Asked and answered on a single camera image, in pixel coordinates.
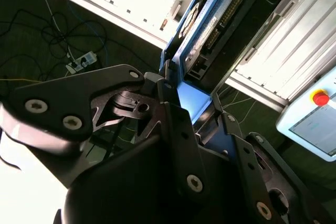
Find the dark floor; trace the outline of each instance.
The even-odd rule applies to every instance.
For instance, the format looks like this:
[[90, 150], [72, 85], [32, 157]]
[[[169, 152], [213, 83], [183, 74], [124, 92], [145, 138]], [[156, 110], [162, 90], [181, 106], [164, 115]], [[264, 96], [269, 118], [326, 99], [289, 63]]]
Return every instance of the dark floor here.
[[[155, 71], [158, 69], [161, 52], [159, 48], [152, 46], [137, 36], [130, 34], [129, 32], [96, 16], [80, 6], [77, 6], [74, 3], [67, 2], [66, 0], [48, 1], [50, 3], [51, 10], [54, 13], [61, 13], [56, 14], [55, 18], [60, 26], [60, 29], [63, 32], [68, 31], [67, 42], [74, 46], [70, 48], [75, 58], [78, 58], [85, 52], [92, 50], [96, 51], [104, 67], [126, 63], [136, 67], [144, 73], [146, 71]], [[61, 42], [60, 44], [48, 46], [48, 43], [45, 42], [40, 31], [42, 28], [52, 24], [50, 21], [50, 13], [45, 1], [1, 0], [1, 6], [0, 47], [2, 55], [0, 58], [0, 78], [44, 80], [44, 78], [46, 78], [46, 73], [49, 74], [49, 79], [63, 77], [67, 70], [62, 62], [68, 63], [68, 60], [67, 58], [56, 59], [55, 57], [59, 58], [64, 55], [64, 50], [59, 46], [61, 44], [64, 47], [64, 43]], [[33, 17], [31, 14], [20, 12], [15, 22], [33, 26], [35, 29], [20, 24], [13, 24], [10, 31], [5, 33], [9, 27], [9, 22], [20, 9], [29, 11], [46, 19], [47, 21]], [[105, 49], [101, 48], [102, 44], [98, 38], [87, 37], [88, 35], [93, 36], [94, 34], [86, 24], [82, 24], [75, 30], [71, 31], [74, 27], [81, 23], [81, 21], [75, 17], [73, 13], [82, 20], [95, 20], [100, 23], [101, 25], [97, 23], [88, 24], [95, 29], [99, 35], [104, 37], [104, 31], [101, 27], [103, 26], [107, 31], [107, 37], [117, 42], [107, 41], [106, 48], [108, 56], [106, 55]], [[46, 39], [47, 41], [50, 41], [50, 36], [47, 36]], [[11, 57], [20, 54], [26, 54], [36, 59], [41, 67], [41, 71], [33, 60], [27, 56], [19, 56], [10, 59]], [[0, 81], [0, 94], [5, 95], [13, 87], [25, 84], [26, 82]], [[229, 104], [234, 98], [234, 95], [235, 93], [228, 96], [224, 100], [223, 104]], [[246, 97], [247, 96], [244, 94], [239, 94], [236, 101]], [[249, 100], [237, 105], [232, 105], [226, 110], [241, 121], [252, 103], [253, 100]], [[244, 133], [261, 133], [276, 148], [284, 140], [284, 136], [278, 133], [275, 128], [275, 122], [278, 116], [279, 114], [277, 112], [257, 102], [251, 109], [248, 117], [246, 117], [246, 120], [241, 124], [241, 129]], [[335, 163], [327, 163], [298, 145], [294, 145], [285, 151], [283, 156], [286, 162], [302, 179], [316, 182], [330, 189], [336, 189]], [[336, 207], [334, 206], [334, 202], [330, 202], [328, 204], [328, 208], [330, 208], [331, 211], [333, 209], [336, 210]]]

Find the electrical outlet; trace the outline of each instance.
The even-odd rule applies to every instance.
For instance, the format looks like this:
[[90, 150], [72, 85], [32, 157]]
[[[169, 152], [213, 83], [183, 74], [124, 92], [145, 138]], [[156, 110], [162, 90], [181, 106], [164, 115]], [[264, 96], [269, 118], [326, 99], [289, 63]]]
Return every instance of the electrical outlet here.
[[66, 65], [67, 70], [70, 74], [75, 74], [80, 70], [84, 69], [88, 65], [91, 65], [97, 61], [97, 55], [92, 51], [88, 52], [87, 54], [79, 57], [75, 61]]

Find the wire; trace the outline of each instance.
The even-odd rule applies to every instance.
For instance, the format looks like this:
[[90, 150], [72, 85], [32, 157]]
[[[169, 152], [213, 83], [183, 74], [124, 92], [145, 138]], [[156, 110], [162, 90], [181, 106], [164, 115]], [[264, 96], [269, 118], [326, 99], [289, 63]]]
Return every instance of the wire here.
[[[79, 20], [79, 21], [81, 21], [82, 23], [84, 23], [84, 20], [78, 15], [78, 14], [76, 14], [76, 12], [72, 9], [72, 7], [71, 7], [71, 5], [70, 5], [70, 2], [69, 1], [67, 1], [67, 4], [68, 4], [68, 8], [69, 8], [69, 10], [72, 12], [72, 14]], [[94, 28], [93, 27], [91, 27], [88, 23], [85, 23], [86, 24], [86, 26], [97, 36], [97, 37], [99, 37], [99, 35], [98, 35], [98, 33], [96, 32], [96, 30], [94, 30]], [[104, 43], [104, 41], [99, 37], [99, 39], [100, 39], [100, 41], [101, 41], [101, 43], [103, 44], [103, 46], [104, 46], [104, 49], [105, 49], [105, 56], [106, 56], [106, 59], [105, 59], [105, 64], [106, 64], [106, 66], [108, 66], [108, 58], [109, 58], [109, 53], [108, 53], [108, 51], [107, 51], [107, 48], [106, 48], [106, 45], [105, 45], [105, 43]]]
[[37, 83], [41, 82], [41, 81], [37, 81], [37, 80], [29, 80], [29, 79], [24, 79], [24, 78], [20, 78], [20, 79], [0, 79], [0, 81], [29, 81], [29, 82], [37, 82]]
[[236, 93], [235, 97], [233, 98], [233, 100], [231, 101], [231, 103], [229, 103], [228, 105], [225, 105], [225, 106], [223, 107], [223, 109], [225, 109], [226, 107], [229, 107], [230, 105], [234, 104], [234, 101], [236, 100], [238, 94], [239, 94], [239, 91], [237, 91], [237, 93]]
[[229, 106], [231, 106], [231, 105], [235, 105], [235, 104], [238, 104], [238, 103], [241, 103], [241, 102], [248, 101], [248, 100], [250, 100], [250, 99], [252, 99], [252, 98], [250, 97], [250, 98], [246, 98], [246, 99], [244, 99], [244, 100], [238, 101], [238, 102], [230, 103], [230, 104], [224, 106], [223, 109], [225, 109], [225, 108], [227, 108], [227, 107], [229, 107]]
[[[40, 21], [43, 21], [44, 24], [46, 24], [45, 27], [43, 28], [40, 28], [40, 27], [36, 27], [36, 26], [32, 26], [32, 25], [28, 25], [28, 24], [24, 24], [24, 23], [20, 23], [20, 22], [16, 22], [16, 19], [18, 17], [18, 15], [20, 13], [24, 13], [24, 14], [28, 14], [30, 15], [31, 17], [35, 18], [36, 20], [39, 20], [39, 24], [41, 24]], [[54, 22], [52, 20], [53, 17], [55, 16], [60, 16], [62, 17], [64, 20], [65, 20], [65, 23], [66, 23], [66, 32], [64, 34], [60, 34], [60, 32], [57, 30], [57, 28], [55, 27], [54, 25]], [[61, 14], [61, 13], [54, 13], [53, 16], [51, 17], [51, 21], [48, 21], [46, 20], [45, 18], [43, 17], [40, 17], [38, 15], [35, 15], [27, 10], [24, 10], [24, 9], [19, 9], [15, 15], [13, 16], [12, 20], [7, 22], [7, 21], [0, 21], [0, 23], [2, 24], [9, 24], [9, 26], [7, 27], [7, 29], [2, 32], [0, 34], [0, 37], [2, 36], [5, 36], [6, 34], [8, 34], [11, 30], [11, 28], [13, 27], [13, 25], [21, 25], [21, 26], [25, 26], [25, 27], [28, 27], [30, 29], [33, 29], [33, 30], [36, 30], [36, 31], [39, 31], [41, 36], [42, 36], [42, 39], [48, 43], [48, 46], [49, 46], [49, 51], [50, 51], [50, 55], [56, 59], [63, 59], [64, 57], [67, 56], [67, 47], [71, 47], [81, 53], [87, 53], [88, 51], [93, 51], [94, 53], [98, 53], [100, 52], [101, 50], [103, 50], [106, 46], [106, 43], [107, 41], [109, 42], [112, 42], [112, 43], [115, 43], [117, 44], [118, 46], [124, 48], [125, 50], [129, 51], [131, 54], [133, 54], [135, 57], [137, 57], [142, 63], [144, 63], [146, 66], [149, 67], [150, 71], [153, 71], [153, 72], [157, 72], [158, 70], [157, 69], [154, 69], [150, 64], [148, 64], [146, 61], [144, 61], [143, 59], [141, 59], [132, 49], [130, 49], [129, 47], [123, 45], [122, 43], [119, 43], [118, 41], [116, 40], [113, 40], [113, 39], [110, 39], [107, 37], [107, 31], [105, 29], [105, 27], [95, 21], [95, 20], [87, 20], [85, 22], [82, 22], [82, 23], [79, 23], [77, 24], [75, 27], [73, 27], [72, 29], [68, 29], [68, 25], [67, 25], [67, 20], [66, 20], [66, 16], [64, 14]], [[89, 23], [94, 23], [94, 24], [97, 24], [101, 27], [102, 31], [103, 31], [103, 35], [99, 35], [99, 36], [96, 36], [96, 35], [93, 35], [93, 34], [76, 34], [76, 30], [79, 29], [82, 25], [86, 25], [86, 24], [89, 24]], [[99, 47], [98, 49], [91, 49], [91, 50], [81, 50], [80, 48], [77, 48], [75, 47], [73, 44], [71, 44], [68, 40], [66, 41], [66, 46], [63, 47], [61, 45], [61, 42], [63, 42], [64, 38], [76, 38], [76, 37], [80, 37], [80, 38], [98, 38], [100, 41], [103, 40], [103, 44], [101, 47]], [[59, 56], [56, 56], [53, 49], [52, 49], [52, 46], [55, 46], [55, 45], [58, 45], [61, 50], [63, 50], [65, 52], [65, 54], [61, 57]]]
[[230, 86], [229, 87], [227, 87], [226, 89], [224, 89], [223, 91], [221, 91], [219, 94], [218, 94], [218, 97], [220, 97], [221, 96], [221, 94], [223, 94], [226, 90], [228, 90], [229, 88], [231, 88]]
[[[56, 22], [56, 20], [55, 20], [54, 14], [53, 14], [52, 11], [51, 11], [51, 8], [50, 8], [50, 5], [49, 5], [48, 0], [45, 0], [45, 2], [46, 2], [46, 4], [47, 4], [48, 10], [49, 10], [50, 15], [51, 15], [51, 18], [53, 19], [53, 21], [54, 21], [54, 23], [55, 23], [55, 26], [56, 26], [57, 30], [62, 34], [61, 30], [59, 29], [59, 27], [58, 27], [58, 25], [57, 25], [57, 22]], [[75, 58], [73, 57], [72, 52], [71, 52], [69, 46], [68, 46], [68, 51], [69, 51], [69, 54], [70, 54], [70, 56], [72, 57], [72, 59], [75, 61]]]
[[127, 127], [125, 127], [125, 129], [127, 129], [127, 130], [129, 130], [129, 131], [135, 131], [134, 129], [127, 128]]
[[248, 113], [250, 113], [251, 109], [253, 108], [254, 104], [256, 104], [257, 101], [254, 101], [254, 103], [251, 105], [251, 107], [249, 108], [249, 110], [247, 111], [246, 115], [244, 116], [244, 118], [239, 122], [239, 124], [241, 124], [242, 122], [245, 121]]
[[85, 155], [85, 157], [88, 157], [90, 152], [93, 150], [93, 148], [95, 147], [95, 144], [92, 145], [91, 149], [87, 152], [87, 154]]
[[[109, 130], [109, 129], [104, 129], [104, 131], [106, 131], [106, 133], [114, 133], [114, 131], [111, 131], [111, 130]], [[121, 138], [120, 136], [118, 136], [118, 138], [119, 138], [120, 140], [124, 141], [124, 142], [128, 142], [128, 143], [131, 142], [131, 141], [127, 141], [127, 140]]]
[[0, 64], [0, 68], [2, 68], [5, 64], [7, 64], [10, 60], [13, 60], [14, 58], [17, 58], [17, 57], [27, 57], [27, 58], [31, 59], [31, 60], [36, 64], [36, 66], [38, 67], [40, 73], [42, 73], [42, 67], [41, 67], [41, 65], [37, 62], [37, 60], [36, 60], [34, 57], [29, 56], [29, 55], [26, 55], [26, 54], [19, 54], [19, 55], [14, 55], [14, 56], [9, 57], [8, 59], [6, 59], [5, 61], [3, 61], [3, 62]]

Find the black metal arm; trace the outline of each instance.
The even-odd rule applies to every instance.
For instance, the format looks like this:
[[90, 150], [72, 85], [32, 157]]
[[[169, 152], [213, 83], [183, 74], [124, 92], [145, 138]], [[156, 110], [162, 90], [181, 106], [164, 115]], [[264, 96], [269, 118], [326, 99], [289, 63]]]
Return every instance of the black metal arm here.
[[262, 136], [242, 139], [217, 97], [193, 127], [172, 78], [120, 65], [14, 90], [0, 113], [46, 164], [139, 119], [133, 148], [71, 184], [63, 223], [335, 223]]

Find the red button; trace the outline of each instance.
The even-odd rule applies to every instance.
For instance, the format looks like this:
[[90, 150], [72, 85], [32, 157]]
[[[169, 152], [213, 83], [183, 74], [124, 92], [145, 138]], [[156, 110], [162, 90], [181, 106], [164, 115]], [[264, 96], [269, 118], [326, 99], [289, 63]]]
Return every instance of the red button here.
[[313, 101], [317, 106], [324, 106], [329, 102], [329, 96], [323, 92], [318, 92], [313, 96]]

